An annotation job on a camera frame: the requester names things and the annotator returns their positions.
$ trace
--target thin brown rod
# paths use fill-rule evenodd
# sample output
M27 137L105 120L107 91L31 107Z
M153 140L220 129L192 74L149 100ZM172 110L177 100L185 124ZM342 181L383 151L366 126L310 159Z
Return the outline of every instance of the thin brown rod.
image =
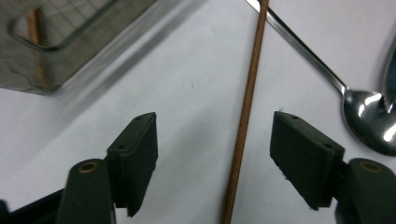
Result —
M37 45L42 45L43 36L41 34L40 19L38 9L34 9L27 14L27 25L30 41ZM44 62L39 52L34 52L35 55L35 86L38 88L47 88L50 86L50 78L44 69Z
M235 202L239 173L241 170L244 147L248 133L248 121L250 118L250 110L253 101L257 70L259 68L260 52L262 50L262 37L264 34L267 9L268 0L262 0L259 21L257 23L256 35L254 38L253 51L251 53L250 67L247 74L247 85L245 89L244 103L242 105L238 133L236 136L235 148L233 151L233 161L228 182L227 194L223 207L223 214L221 217L221 224L231 224L231 219L233 217L233 204Z

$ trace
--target metal spoon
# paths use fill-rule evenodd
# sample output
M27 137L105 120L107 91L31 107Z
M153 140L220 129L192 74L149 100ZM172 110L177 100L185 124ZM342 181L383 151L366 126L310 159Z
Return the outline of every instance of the metal spoon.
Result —
M375 91L350 89L271 8L267 11L267 21L341 93L347 127L371 149L396 156L396 114L394 110L388 113L382 95Z

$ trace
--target white surface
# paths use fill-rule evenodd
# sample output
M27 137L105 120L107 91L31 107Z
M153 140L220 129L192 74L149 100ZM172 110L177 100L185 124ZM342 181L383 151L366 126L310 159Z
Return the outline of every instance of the white surface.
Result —
M0 90L0 198L11 210L64 186L71 166L103 158L129 121L157 113L159 159L141 210L119 223L219 223L257 12L244 0L168 1L168 15L122 57L106 54L52 96ZM350 87L381 91L396 3L272 0L270 7ZM95 77L84 76L96 71ZM269 157L276 110L396 171L357 141L341 98L267 24L233 223L335 223L315 212Z

